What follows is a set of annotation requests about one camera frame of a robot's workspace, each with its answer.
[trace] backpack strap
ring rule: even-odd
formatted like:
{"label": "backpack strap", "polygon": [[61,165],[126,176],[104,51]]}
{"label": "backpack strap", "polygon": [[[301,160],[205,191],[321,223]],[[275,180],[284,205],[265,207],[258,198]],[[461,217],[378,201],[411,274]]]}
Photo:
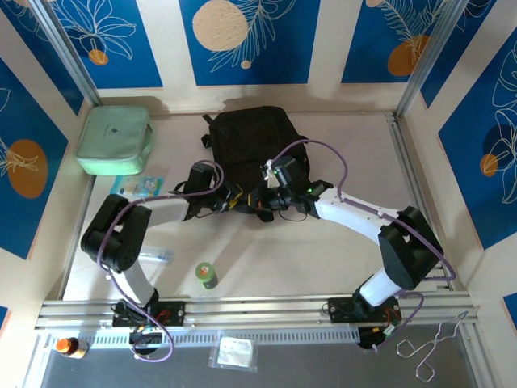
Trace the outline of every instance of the backpack strap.
{"label": "backpack strap", "polygon": [[213,123],[213,118],[210,117],[210,115],[203,115],[202,117],[204,118],[204,120],[207,122],[208,125]]}

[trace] small plastic packet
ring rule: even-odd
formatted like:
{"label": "small plastic packet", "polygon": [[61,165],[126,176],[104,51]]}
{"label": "small plastic packet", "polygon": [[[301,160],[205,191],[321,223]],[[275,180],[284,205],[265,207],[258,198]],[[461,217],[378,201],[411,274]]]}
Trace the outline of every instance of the small plastic packet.
{"label": "small plastic packet", "polygon": [[208,366],[257,372],[258,347],[252,339],[235,338],[220,331],[210,352]]}
{"label": "small plastic packet", "polygon": [[157,196],[163,184],[163,178],[153,176],[117,176],[110,194],[129,197]]}

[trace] orange bottle cap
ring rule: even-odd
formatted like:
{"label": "orange bottle cap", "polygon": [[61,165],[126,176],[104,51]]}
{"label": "orange bottle cap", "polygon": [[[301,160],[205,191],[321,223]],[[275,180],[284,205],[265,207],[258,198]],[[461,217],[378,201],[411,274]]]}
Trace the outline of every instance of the orange bottle cap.
{"label": "orange bottle cap", "polygon": [[56,350],[59,353],[66,353],[72,348],[72,341],[70,341],[68,338],[63,338],[57,341],[56,344]]}

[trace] small jar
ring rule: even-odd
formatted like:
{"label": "small jar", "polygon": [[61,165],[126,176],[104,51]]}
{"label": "small jar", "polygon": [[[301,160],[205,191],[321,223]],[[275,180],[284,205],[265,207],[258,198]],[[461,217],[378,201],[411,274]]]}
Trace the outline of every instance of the small jar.
{"label": "small jar", "polygon": [[64,357],[83,358],[88,352],[88,343],[75,337],[62,338],[57,341],[56,350]]}

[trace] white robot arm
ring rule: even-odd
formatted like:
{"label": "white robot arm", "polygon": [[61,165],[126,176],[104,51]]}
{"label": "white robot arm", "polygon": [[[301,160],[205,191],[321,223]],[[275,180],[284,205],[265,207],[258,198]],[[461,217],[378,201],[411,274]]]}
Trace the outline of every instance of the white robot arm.
{"label": "white robot arm", "polygon": [[[352,196],[340,196],[337,188],[322,181],[300,182],[292,176],[296,164],[282,160],[268,169],[275,171],[277,184],[265,182],[248,195],[247,206],[260,212],[272,212],[295,206],[301,213],[317,219],[336,222],[366,236],[380,247],[383,268],[368,278],[354,293],[355,319],[367,321],[372,312],[402,290],[414,289],[429,271],[438,263],[436,255],[423,244],[412,238],[395,222],[399,219],[417,230],[436,250],[442,249],[423,215],[415,208],[403,211],[385,209]],[[272,176],[271,171],[264,174]],[[210,179],[204,179],[209,186]],[[191,192],[199,191],[199,185],[191,185]],[[109,236],[102,255],[102,265],[110,268],[111,274],[126,295],[140,306],[146,307],[157,301],[158,292],[146,279],[137,261],[145,231],[148,227],[171,221],[186,221],[203,208],[229,209],[228,188],[210,197],[169,199],[148,202],[132,207],[122,218],[120,231]],[[118,195],[110,195],[98,211],[82,238],[81,247],[97,260],[102,241],[117,214],[128,204]]]}

